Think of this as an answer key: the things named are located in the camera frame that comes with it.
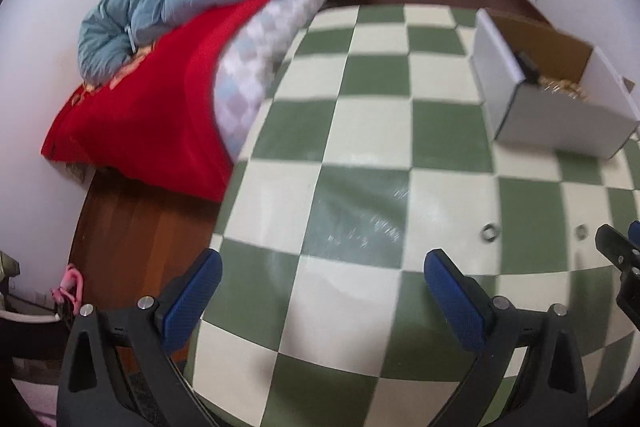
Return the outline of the pink object on floor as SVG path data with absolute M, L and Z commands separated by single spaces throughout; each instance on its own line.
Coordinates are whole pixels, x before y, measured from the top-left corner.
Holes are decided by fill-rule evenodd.
M 51 296 L 58 312 L 77 315 L 82 306 L 84 278 L 80 271 L 70 263 L 65 268 L 61 282 L 53 288 Z

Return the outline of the white cardboard box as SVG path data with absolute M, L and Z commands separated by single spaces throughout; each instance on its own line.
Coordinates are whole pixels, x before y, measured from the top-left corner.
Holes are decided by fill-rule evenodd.
M 518 51 L 538 66 L 538 86 L 524 82 Z M 639 111 L 604 52 L 549 25 L 480 9 L 471 63 L 497 142 L 610 159 L 637 130 Z

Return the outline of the green white checkered tablecloth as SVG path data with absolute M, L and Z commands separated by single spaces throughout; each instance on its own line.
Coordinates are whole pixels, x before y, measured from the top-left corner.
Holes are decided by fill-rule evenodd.
M 639 216 L 639 141 L 610 160 L 489 139 L 475 14 L 320 12 L 288 50 L 212 239 L 224 274 L 186 366 L 231 426 L 425 426 L 472 362 L 423 278 L 440 248 L 522 309 L 562 303 L 596 411 L 639 367 L 594 247 Z

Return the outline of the red bed blanket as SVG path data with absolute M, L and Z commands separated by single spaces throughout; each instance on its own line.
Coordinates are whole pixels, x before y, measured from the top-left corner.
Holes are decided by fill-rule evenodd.
M 233 161 L 213 114 L 218 60 L 269 0 L 211 9 L 171 31 L 122 78 L 78 87 L 41 154 L 59 164 L 114 168 L 128 178 L 221 202 Z

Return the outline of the checkered mattress sheet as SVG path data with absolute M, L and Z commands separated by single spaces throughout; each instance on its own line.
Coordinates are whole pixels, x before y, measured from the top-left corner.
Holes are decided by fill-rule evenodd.
M 213 114 L 236 161 L 277 68 L 299 31 L 326 0 L 269 0 L 231 39 L 218 60 Z

